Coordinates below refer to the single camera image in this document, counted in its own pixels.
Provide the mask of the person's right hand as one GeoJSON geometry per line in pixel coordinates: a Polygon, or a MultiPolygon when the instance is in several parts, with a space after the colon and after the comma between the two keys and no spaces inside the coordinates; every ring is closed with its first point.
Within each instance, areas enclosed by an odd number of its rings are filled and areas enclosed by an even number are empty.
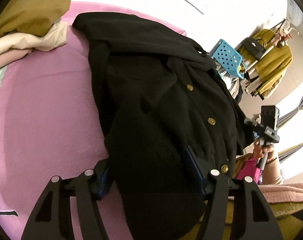
{"type": "Polygon", "coordinates": [[[262,147],[260,145],[260,140],[256,139],[254,141],[254,149],[253,149],[253,157],[256,161],[259,161],[267,154],[267,163],[274,161],[278,154],[274,151],[274,145],[268,145],[266,147],[262,147]]]}

